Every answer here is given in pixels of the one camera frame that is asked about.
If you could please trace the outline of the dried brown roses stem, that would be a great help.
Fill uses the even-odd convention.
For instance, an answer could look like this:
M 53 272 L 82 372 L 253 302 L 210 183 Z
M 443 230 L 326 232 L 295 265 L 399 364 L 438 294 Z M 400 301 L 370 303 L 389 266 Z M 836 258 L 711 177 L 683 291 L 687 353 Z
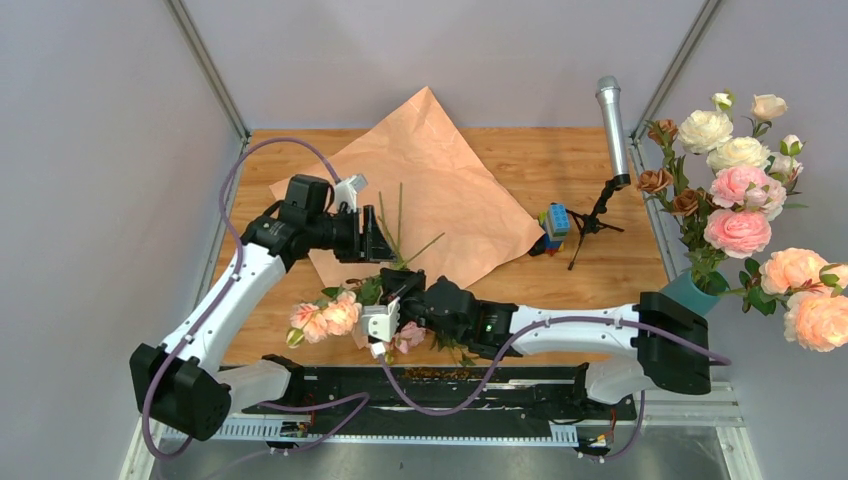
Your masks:
M 663 212 L 677 222 L 685 256 L 692 262 L 702 262 L 708 246 L 704 239 L 707 216 L 711 212 L 708 195 L 702 188 L 692 188 L 684 173 L 685 155 L 675 151 L 678 127 L 673 120 L 646 121 L 647 136 L 662 153 L 661 166 L 639 175 L 637 189 L 656 200 Z

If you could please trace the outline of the peach roses stem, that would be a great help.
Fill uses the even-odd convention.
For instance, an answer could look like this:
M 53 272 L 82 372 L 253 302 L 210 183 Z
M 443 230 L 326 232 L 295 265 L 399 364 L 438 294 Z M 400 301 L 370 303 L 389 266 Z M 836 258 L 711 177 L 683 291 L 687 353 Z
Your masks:
M 323 298 L 313 302 L 296 304 L 291 312 L 290 326 L 286 334 L 289 348 L 300 345 L 317 344 L 329 337 L 350 335 L 357 348 L 369 345 L 368 337 L 363 333 L 360 319 L 365 306 L 382 305 L 379 275 L 354 278 L 344 285 L 326 287 Z M 386 360 L 391 353 L 385 354 Z

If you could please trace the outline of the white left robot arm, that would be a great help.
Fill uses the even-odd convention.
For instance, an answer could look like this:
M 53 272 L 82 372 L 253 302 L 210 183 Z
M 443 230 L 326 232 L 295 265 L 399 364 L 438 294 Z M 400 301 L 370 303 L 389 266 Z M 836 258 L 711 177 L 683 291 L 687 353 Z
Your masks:
M 188 318 L 159 345 L 140 344 L 131 355 L 141 413 L 205 441 L 229 415 L 261 402 L 283 413 L 304 405 L 306 386 L 282 360 L 220 366 L 259 301 L 310 251 L 328 250 L 342 263 L 393 260 L 373 206 L 357 203 L 366 186 L 361 174 L 337 185 L 303 174 L 289 180 L 284 198 L 237 237 L 228 267 Z

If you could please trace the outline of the white roses stem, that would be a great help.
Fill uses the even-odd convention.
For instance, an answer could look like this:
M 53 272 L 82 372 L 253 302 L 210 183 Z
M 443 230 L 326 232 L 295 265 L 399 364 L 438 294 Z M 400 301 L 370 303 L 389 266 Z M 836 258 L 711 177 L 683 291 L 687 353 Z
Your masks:
M 688 153 L 706 155 L 714 172 L 748 166 L 765 170 L 771 151 L 752 136 L 734 136 L 729 114 L 735 95 L 729 90 L 715 93 L 713 110 L 695 110 L 679 126 L 677 139 Z

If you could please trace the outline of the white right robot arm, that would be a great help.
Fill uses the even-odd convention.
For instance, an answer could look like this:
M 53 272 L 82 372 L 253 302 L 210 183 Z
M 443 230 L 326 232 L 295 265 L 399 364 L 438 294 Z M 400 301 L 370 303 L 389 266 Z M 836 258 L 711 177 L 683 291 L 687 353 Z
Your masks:
M 428 285 L 423 271 L 384 268 L 380 283 L 381 297 L 361 317 L 374 355 L 407 323 L 494 362 L 550 352 L 605 354 L 570 392 L 575 411 L 589 418 L 642 390 L 712 390 L 710 368 L 720 358 L 709 350 L 707 321 L 662 292 L 643 292 L 636 303 L 617 307 L 550 310 L 480 300 L 444 276 Z

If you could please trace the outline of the brown kraft wrapping paper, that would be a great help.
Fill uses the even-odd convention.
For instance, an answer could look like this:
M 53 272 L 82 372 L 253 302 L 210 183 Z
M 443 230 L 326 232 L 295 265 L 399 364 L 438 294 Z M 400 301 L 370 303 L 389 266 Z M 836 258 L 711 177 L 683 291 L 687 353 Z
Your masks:
M 428 87 L 337 151 L 316 142 L 337 175 L 367 180 L 357 196 L 382 214 L 387 237 L 428 283 L 440 276 L 478 295 L 504 296 L 542 235 L 547 202 L 485 165 Z

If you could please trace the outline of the single rose stem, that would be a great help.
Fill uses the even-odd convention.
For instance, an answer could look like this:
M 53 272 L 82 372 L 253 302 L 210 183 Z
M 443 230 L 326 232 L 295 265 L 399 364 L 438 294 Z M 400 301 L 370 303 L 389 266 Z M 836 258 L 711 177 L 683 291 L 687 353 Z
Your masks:
M 749 115 L 751 138 L 759 139 L 773 126 L 773 121 L 788 111 L 787 102 L 775 94 L 762 94 L 753 97 Z

